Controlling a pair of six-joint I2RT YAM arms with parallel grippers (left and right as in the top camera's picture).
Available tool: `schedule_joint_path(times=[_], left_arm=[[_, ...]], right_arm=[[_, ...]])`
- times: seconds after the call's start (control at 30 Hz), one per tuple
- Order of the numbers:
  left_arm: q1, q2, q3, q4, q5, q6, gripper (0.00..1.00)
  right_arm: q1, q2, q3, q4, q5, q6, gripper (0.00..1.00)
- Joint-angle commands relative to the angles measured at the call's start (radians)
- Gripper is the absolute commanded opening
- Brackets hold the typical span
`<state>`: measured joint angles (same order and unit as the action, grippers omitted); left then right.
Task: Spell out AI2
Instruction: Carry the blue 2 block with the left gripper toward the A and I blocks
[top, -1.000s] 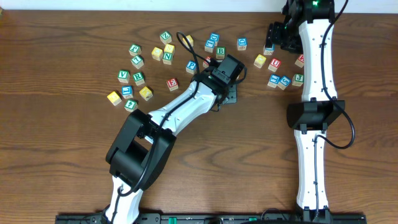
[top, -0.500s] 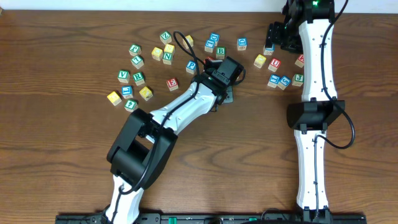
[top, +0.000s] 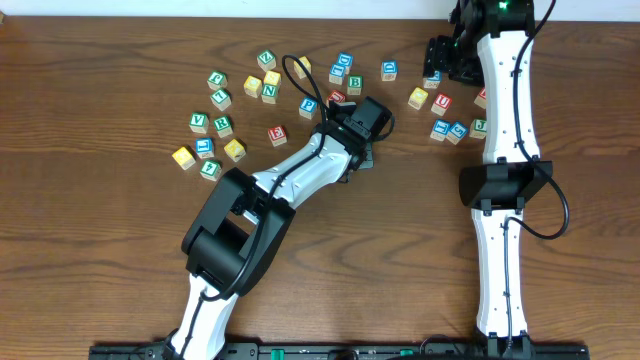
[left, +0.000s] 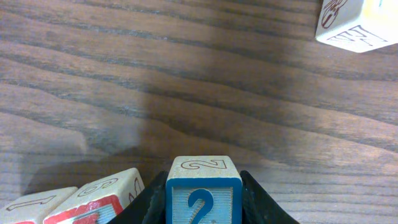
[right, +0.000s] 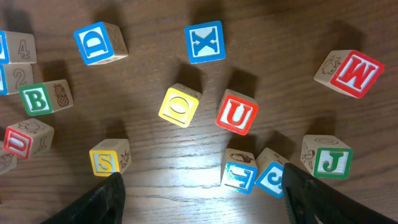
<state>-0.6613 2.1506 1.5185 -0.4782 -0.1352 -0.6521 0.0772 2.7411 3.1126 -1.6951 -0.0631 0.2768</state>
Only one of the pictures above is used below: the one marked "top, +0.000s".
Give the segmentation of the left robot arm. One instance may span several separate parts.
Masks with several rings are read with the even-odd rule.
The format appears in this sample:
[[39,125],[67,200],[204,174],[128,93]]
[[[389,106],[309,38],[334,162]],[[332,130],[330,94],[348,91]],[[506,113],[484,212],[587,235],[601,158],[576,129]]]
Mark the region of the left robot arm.
[[190,292],[183,321],[168,338],[166,359],[214,359],[237,300],[264,276],[296,209],[322,187],[357,170],[381,128],[348,116],[315,127],[283,162],[248,175],[227,171],[181,244]]

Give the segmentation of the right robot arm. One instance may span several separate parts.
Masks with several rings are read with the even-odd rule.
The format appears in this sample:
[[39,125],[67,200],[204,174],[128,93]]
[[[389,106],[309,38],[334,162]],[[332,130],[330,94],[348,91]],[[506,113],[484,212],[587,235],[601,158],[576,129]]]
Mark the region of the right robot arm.
[[459,175],[459,195],[477,236],[480,300],[470,356],[531,359],[521,297],[520,234],[526,203],[545,185],[556,188],[553,165],[540,158],[532,119],[530,58],[543,23],[534,4],[519,0],[460,1],[454,32],[429,41],[424,72],[483,88],[486,121],[482,162]]

